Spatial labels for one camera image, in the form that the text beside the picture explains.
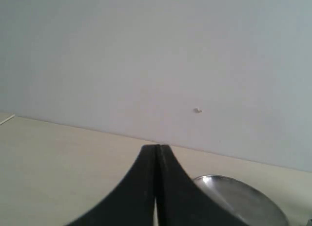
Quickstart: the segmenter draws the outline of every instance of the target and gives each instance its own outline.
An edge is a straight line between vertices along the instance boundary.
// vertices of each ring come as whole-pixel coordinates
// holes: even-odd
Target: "black object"
[[[246,226],[204,194],[167,145],[143,146],[120,184],[69,226]]]

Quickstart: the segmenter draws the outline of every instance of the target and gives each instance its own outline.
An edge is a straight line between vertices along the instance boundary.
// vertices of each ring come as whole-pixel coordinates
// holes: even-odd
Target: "wall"
[[[0,110],[312,171],[310,1],[0,0]]]

